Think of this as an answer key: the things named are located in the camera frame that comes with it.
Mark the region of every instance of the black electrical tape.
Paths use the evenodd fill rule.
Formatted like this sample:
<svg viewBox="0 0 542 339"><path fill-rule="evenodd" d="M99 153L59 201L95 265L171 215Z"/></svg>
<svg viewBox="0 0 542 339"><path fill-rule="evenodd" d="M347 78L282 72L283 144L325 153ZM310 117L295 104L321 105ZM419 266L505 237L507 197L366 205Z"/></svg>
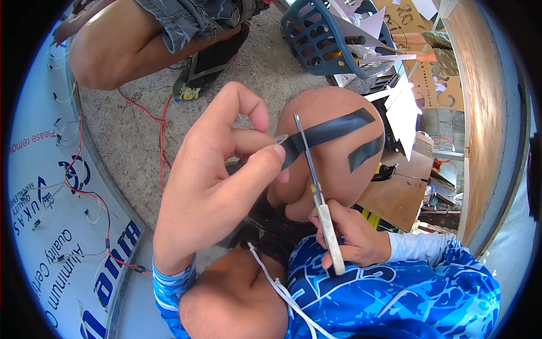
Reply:
<svg viewBox="0 0 542 339"><path fill-rule="evenodd" d="M376 153L380 152L384 148L384 133L373 141L358 147L357 150L348 155L348 165L350 166L350 173L360 167L367 159L373 157Z"/></svg>
<svg viewBox="0 0 542 339"><path fill-rule="evenodd" d="M305 138L307 139L307 145L309 148L312 148L333 139L337 139L353 131L359 130L360 128L367 124L370 124L374 120L375 118L371 115L371 113L369 113L364 108L360 108L357 111L347 114L345 116L326 121L324 123L304 130ZM299 157L301 153L305 152L305 145L303 143L303 137L301 136L301 133L296 133L289 136L281 143L281 145L286 150L286 158L284 160L284 164L282 164L282 169L284 170L288 168Z"/></svg>

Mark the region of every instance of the hand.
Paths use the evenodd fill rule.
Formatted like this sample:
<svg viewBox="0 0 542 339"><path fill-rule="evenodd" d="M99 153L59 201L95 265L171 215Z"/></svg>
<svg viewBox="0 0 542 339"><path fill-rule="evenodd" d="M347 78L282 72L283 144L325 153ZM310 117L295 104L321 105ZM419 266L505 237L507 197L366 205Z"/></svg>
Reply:
<svg viewBox="0 0 542 339"><path fill-rule="evenodd" d="M67 38L75 35L79 29L81 29L81 27L78 25L77 17L75 14L70 14L53 32L54 39L51 45L56 43L56 46L58 47Z"/></svg>
<svg viewBox="0 0 542 339"><path fill-rule="evenodd" d="M331 220L336 226L337 239L344 236L344 244L340 245L340 252L344 261L350 261L360 267L385 263L390 259L391 246L387 232L378 232L355 209L347 208L335 200L328 200ZM322 225L318 219L316 208L309 215L309 220L317 227L317 242L327 250ZM322 267L330 268L332 265L330 252L322 257Z"/></svg>
<svg viewBox="0 0 542 339"><path fill-rule="evenodd" d="M253 129L232 129L238 114ZM265 131L265 102L241 84L230 82L186 134L162 197L154 234L154 265L162 274L184 270L192 254L224 239L277 179L286 152ZM251 156L232 176L224 166L231 156Z"/></svg>

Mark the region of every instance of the white scissor handle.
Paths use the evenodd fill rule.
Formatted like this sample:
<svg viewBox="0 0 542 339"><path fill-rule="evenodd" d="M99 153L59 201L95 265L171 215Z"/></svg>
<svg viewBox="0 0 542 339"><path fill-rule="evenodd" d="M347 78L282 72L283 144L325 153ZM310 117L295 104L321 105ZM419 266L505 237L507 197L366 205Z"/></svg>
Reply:
<svg viewBox="0 0 542 339"><path fill-rule="evenodd" d="M314 203L317 203L316 194L314 195ZM322 231L324 233L324 239L326 240L327 249L331 254L331 261L333 262L333 268L335 274L340 276L345 272L343 256L340 253L339 241L335 235L335 229L333 228L333 222L331 221L330 208L325 204L321 204L317 208L318 218L322 225Z"/></svg>

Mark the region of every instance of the white drawstring cord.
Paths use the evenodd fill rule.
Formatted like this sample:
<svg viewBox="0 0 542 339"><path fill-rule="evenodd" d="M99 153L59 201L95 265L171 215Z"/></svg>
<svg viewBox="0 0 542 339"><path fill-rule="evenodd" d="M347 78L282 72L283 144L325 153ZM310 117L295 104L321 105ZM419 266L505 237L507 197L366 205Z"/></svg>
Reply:
<svg viewBox="0 0 542 339"><path fill-rule="evenodd" d="M258 264L260 264L260 267L262 267L262 270L263 270L263 273L266 275L266 278L267 280L269 281L269 283L271 284L271 286L273 287L273 289L278 293L278 295L284 299L284 301L297 313L299 314L303 320L305 320L305 322L307 323L307 326L309 328L309 330L311 331L311 337L312 339L317 339L317 336L316 336L316 331L314 329L317 329L318 332L322 333L326 338L328 339L337 339L336 337L332 336L331 334L329 334L325 329L323 329L320 325L318 325L316 322L314 322L314 320L312 320L309 316L307 316L303 311L301 311L301 308L297 305L297 303L295 302L295 300L292 298L292 295L290 295L290 292L288 292L288 290L282 286L282 284L280 283L279 279L277 278L276 281L273 281L273 279L271 278L271 276L269 275L269 272L267 272L267 269L265 267L265 265L262 263L262 261L260 260L260 257L258 257L258 254L256 253L256 249L254 248L254 246L251 244L251 243L247 243L248 244L248 247L250 247L250 251L252 252L252 255L254 256L254 258L256 259L256 261L258 262Z"/></svg>

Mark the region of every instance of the wooden board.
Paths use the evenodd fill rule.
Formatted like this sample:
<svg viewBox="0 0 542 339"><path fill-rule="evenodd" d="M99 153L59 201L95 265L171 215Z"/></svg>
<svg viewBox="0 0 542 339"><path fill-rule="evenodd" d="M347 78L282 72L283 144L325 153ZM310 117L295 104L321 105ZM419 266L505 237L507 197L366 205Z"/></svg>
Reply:
<svg viewBox="0 0 542 339"><path fill-rule="evenodd" d="M380 162L387 166L398 163L397 173L428 179L433 158L418 151L431 154L433 150L432 147L427 150L427 146L424 146L426 142L421 142L420 148L416 143L410 162L398 152L386 152ZM426 187L427 184L421 180L395 175L388 181L371 182L357 203L390 224L410 232L418 216Z"/></svg>
<svg viewBox="0 0 542 339"><path fill-rule="evenodd" d="M445 21L453 36L468 119L468 205L462 241L467 244L487 209L495 174L500 168L501 117L506 88L493 33L479 5L461 0Z"/></svg>
<svg viewBox="0 0 542 339"><path fill-rule="evenodd" d="M411 0L402 0L401 5L393 4L392 0L375 0L374 3L378 10L386 7L384 22L388 25L391 34L415 33L433 28L433 23L427 21L418 13ZM409 44L407 46L398 44L398 48L405 47L407 50L421 51L423 49L422 44ZM403 62L407 74L410 74L415 63L415 60L405 60ZM440 70L435 67L436 64L436 62L421 62L410 79L414 83L412 88L414 97L416 99L423 98L423 105L420 108L450 108L463 111L464 102L459 77L443 78L439 76L438 72ZM433 77L437 78L437 84L445 88L444 91L437 91L437 85Z"/></svg>

